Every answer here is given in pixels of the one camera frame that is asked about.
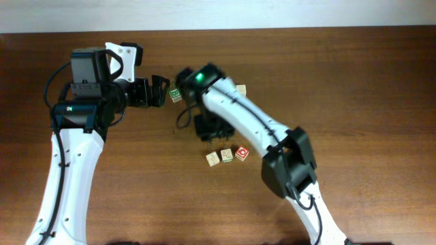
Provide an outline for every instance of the brown table surface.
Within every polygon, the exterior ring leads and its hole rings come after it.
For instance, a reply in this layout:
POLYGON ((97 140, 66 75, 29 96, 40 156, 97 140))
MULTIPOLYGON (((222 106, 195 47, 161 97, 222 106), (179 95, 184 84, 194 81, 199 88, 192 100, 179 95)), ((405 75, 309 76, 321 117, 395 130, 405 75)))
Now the brown table surface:
MULTIPOLYGON (((0 35, 0 244, 24 244, 50 165, 42 91, 74 48, 144 47, 138 76, 173 78, 211 61, 266 113, 310 135, 324 200, 356 242, 436 244, 436 27, 137 31, 0 35)), ((57 98, 65 71, 50 87, 57 98)), ((99 158, 87 241, 301 244, 292 206, 260 178, 250 153, 209 167, 185 107, 127 109, 99 158)), ((233 144, 247 144, 237 135, 233 144)))

